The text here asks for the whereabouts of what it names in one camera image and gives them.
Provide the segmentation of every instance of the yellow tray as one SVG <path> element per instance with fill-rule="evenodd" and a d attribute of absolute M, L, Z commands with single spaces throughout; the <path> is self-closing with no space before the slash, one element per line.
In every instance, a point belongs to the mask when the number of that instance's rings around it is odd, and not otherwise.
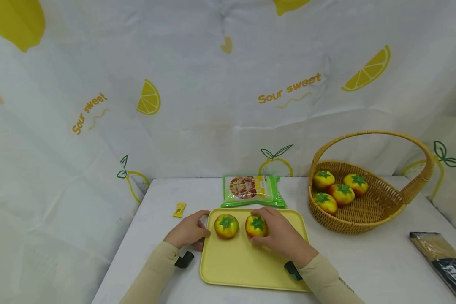
<path fill-rule="evenodd" d="M 199 273 L 208 284 L 250 288 L 310 291 L 304 281 L 295 281 L 284 268 L 288 259 L 272 250 L 250 243 L 245 233 L 248 209 L 218 208 L 211 211 L 207 228 L 211 237 L 204 241 Z M 304 220 L 299 212 L 280 210 L 294 228 L 309 242 Z M 224 240 L 216 235 L 214 221 L 221 214 L 231 214 L 240 223 L 237 235 Z"/>

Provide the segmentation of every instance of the table surface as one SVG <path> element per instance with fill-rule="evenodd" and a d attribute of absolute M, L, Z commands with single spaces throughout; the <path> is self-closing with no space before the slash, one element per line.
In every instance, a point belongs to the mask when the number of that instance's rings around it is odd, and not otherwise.
<path fill-rule="evenodd" d="M 403 176 L 384 177 L 401 189 Z M 322 227 L 308 207 L 307 177 L 283 177 L 279 190 L 302 214 L 310 242 L 339 271 L 341 278 L 365 303 L 456 303 L 455 296 L 408 239 L 410 231 L 441 233 L 456 249 L 456 230 L 419 194 L 394 220 L 357 236 Z M 222 179 L 155 179 L 142 201 L 93 304 L 117 304 L 144 266 L 145 260 L 176 226 L 177 202 L 186 202 L 184 216 L 199 209 L 218 208 L 223 200 Z M 244 208 L 258 208 L 248 205 Z M 159 303 L 318 303 L 308 293 L 209 285 L 199 276 L 201 253 L 187 248 L 195 259 L 187 269 L 176 269 Z"/>

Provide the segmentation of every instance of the hand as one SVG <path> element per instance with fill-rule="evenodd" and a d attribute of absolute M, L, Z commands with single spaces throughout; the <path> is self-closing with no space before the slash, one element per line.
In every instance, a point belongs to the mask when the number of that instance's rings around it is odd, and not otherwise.
<path fill-rule="evenodd" d="M 181 249 L 181 247 L 193 244 L 193 247 L 198 250 L 203 250 L 203 245 L 198 243 L 205 237 L 209 237 L 211 232 L 201 223 L 200 218 L 204 215 L 209 215 L 208 210 L 200 210 L 194 214 L 182 219 L 182 221 L 171 230 L 164 239 L 164 242 Z"/>
<path fill-rule="evenodd" d="M 272 207 L 263 207 L 251 212 L 260 215 L 269 227 L 269 236 L 252 237 L 251 242 L 275 250 L 293 261 L 299 268 L 305 267 L 318 252 L 302 238 L 289 221 Z"/>

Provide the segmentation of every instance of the fake tomato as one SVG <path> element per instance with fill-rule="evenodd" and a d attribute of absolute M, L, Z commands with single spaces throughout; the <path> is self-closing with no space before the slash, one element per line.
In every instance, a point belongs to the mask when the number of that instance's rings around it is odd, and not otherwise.
<path fill-rule="evenodd" d="M 319 170 L 312 178 L 312 183 L 319 191 L 328 189 L 334 182 L 333 174 L 327 170 Z"/>
<path fill-rule="evenodd" d="M 318 193 L 314 196 L 314 199 L 316 204 L 318 204 L 318 206 L 320 206 L 320 208 L 327 214 L 335 215 L 338 211 L 338 204 L 331 195 Z"/>
<path fill-rule="evenodd" d="M 337 202 L 338 206 L 347 205 L 355 199 L 355 192 L 353 192 L 353 189 L 349 188 L 347 185 L 332 185 L 330 186 L 328 192 Z"/>
<path fill-rule="evenodd" d="M 230 214 L 222 214 L 214 221 L 214 230 L 221 238 L 232 238 L 238 233 L 240 224 L 237 219 Z"/>
<path fill-rule="evenodd" d="M 365 177 L 359 176 L 356 173 L 348 174 L 343 178 L 343 183 L 349 188 L 353 189 L 356 196 L 362 196 L 368 190 L 368 183 L 365 181 Z"/>
<path fill-rule="evenodd" d="M 257 215 L 250 215 L 247 217 L 247 220 L 245 221 L 245 231 L 248 238 L 254 236 L 267 236 L 269 234 L 267 223 L 262 217 Z"/>

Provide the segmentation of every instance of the sleeve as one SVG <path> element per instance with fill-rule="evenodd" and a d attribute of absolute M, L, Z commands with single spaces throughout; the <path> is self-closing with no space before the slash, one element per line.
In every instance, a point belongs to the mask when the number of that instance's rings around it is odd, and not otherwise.
<path fill-rule="evenodd" d="M 364 304 L 321 254 L 300 269 L 299 273 L 321 304 Z"/>
<path fill-rule="evenodd" d="M 162 289 L 174 272 L 179 250 L 162 242 L 151 253 L 133 284 L 123 296 L 120 304 L 158 303 Z"/>

